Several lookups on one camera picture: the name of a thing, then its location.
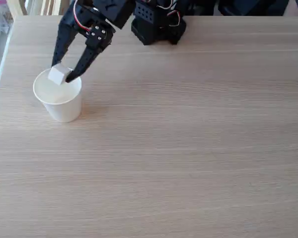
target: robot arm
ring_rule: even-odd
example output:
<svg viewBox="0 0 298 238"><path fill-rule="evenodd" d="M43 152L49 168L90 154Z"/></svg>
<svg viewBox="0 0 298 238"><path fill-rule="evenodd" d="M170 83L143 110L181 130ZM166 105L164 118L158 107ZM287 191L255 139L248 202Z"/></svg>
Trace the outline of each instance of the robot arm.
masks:
<svg viewBox="0 0 298 238"><path fill-rule="evenodd" d="M158 40L177 44L186 28L182 16L189 3L189 0L161 0L161 3L157 0L74 0L59 24L52 66L61 62L80 33L86 37L86 48L66 82L81 76L110 45L115 33L110 23L121 29L133 12L136 17L132 31L144 45Z"/></svg>

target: white cube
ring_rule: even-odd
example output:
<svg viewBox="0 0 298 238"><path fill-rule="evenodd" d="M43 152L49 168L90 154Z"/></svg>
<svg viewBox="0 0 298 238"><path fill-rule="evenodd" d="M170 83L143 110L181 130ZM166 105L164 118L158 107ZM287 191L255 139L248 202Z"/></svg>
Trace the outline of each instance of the white cube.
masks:
<svg viewBox="0 0 298 238"><path fill-rule="evenodd" d="M49 79L57 85L61 85L65 82L70 72L71 70L69 68L58 63L51 68L49 72Z"/></svg>

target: cup rim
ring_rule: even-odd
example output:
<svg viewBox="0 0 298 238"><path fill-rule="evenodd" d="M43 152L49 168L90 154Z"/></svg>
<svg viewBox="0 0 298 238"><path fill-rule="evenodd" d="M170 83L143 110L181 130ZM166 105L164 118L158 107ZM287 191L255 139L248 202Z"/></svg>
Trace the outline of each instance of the cup rim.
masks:
<svg viewBox="0 0 298 238"><path fill-rule="evenodd" d="M34 80L34 82L33 82L33 93L34 93L35 97L36 97L41 103L43 103L43 104L48 104L48 105L53 105L53 106L63 105L63 104L66 104L66 103L69 103L69 102L73 101L73 100L80 94L80 92L81 92L81 77L77 77L77 78L75 79L75 80L78 79L78 80L80 81L80 89L79 89L77 95L76 95L75 97L73 97L72 99L69 99L69 100L64 101L64 102L61 102L61 103L48 103L48 102L45 102L44 100L42 100L41 98L38 97L38 95L37 95L36 92L35 92L35 83L36 83L36 80L37 80L37 79L38 79L44 72L46 72L47 70L50 70L50 69L51 69L51 68L48 68L48 69L42 71L42 72L35 78L35 80Z"/></svg>

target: table surface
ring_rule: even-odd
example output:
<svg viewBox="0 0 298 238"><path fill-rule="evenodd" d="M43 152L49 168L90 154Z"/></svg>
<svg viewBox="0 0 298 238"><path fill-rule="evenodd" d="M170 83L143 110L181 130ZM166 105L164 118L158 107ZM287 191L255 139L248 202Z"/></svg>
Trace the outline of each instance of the table surface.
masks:
<svg viewBox="0 0 298 238"><path fill-rule="evenodd" d="M59 20L14 24L0 238L298 238L298 18L186 17L177 46L145 47L128 24L64 124L32 92Z"/></svg>

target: paper cup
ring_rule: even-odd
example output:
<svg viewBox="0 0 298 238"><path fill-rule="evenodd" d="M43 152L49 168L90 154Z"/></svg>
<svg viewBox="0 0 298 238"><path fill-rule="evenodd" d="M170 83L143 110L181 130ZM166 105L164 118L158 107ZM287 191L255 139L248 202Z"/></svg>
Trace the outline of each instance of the paper cup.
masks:
<svg viewBox="0 0 298 238"><path fill-rule="evenodd" d="M81 111L81 78L59 86L48 79L50 70L37 76L33 83L33 92L53 119L59 122L75 120Z"/></svg>

